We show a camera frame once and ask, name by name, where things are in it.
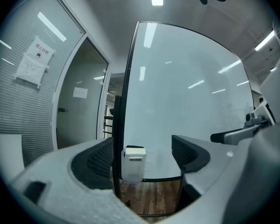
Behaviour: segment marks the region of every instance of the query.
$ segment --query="white label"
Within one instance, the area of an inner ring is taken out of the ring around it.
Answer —
[[[40,84],[45,70],[44,65],[24,55],[15,76],[34,84]]]
[[[54,52],[55,51],[51,47],[37,36],[25,54],[38,61],[40,64],[47,66]]]
[[[87,92],[88,92],[88,89],[75,87],[73,97],[86,99],[87,98]]]

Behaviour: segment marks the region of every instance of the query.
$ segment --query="ceiling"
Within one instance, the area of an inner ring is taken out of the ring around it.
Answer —
[[[261,83],[280,57],[275,38],[259,52],[254,47],[272,30],[272,17],[262,0],[87,0],[118,56],[128,56],[138,21],[157,21],[202,33],[227,47],[242,59]]]

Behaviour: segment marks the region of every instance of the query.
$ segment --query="black mesh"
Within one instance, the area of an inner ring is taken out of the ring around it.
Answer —
[[[109,178],[113,161],[112,144],[112,138],[108,138],[77,154],[71,162],[75,178],[90,189],[112,189]]]
[[[113,160],[112,143],[89,155],[87,167],[94,173],[108,177]]]
[[[177,135],[172,135],[172,155],[183,173],[197,172],[210,161],[210,153]]]
[[[172,139],[172,155],[180,169],[184,169],[184,165],[194,161],[198,156],[196,150],[176,139]]]

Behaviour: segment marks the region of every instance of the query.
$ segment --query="white wall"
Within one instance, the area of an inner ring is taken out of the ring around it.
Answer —
[[[116,59],[116,51],[113,49],[109,38],[102,29],[93,9],[87,0],[63,0],[68,5],[71,12],[79,20],[80,24],[93,38],[92,43],[101,50],[100,52],[106,56],[109,63]]]
[[[125,73],[126,72],[127,55],[117,56],[112,64],[111,73]]]

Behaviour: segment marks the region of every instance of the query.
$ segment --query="doorway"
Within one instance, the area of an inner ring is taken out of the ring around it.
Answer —
[[[124,73],[111,74],[104,116],[104,138],[112,137],[113,115],[110,109],[114,108],[115,97],[122,94]]]
[[[108,63],[85,39],[65,75],[58,100],[58,149],[97,138],[98,107]]]

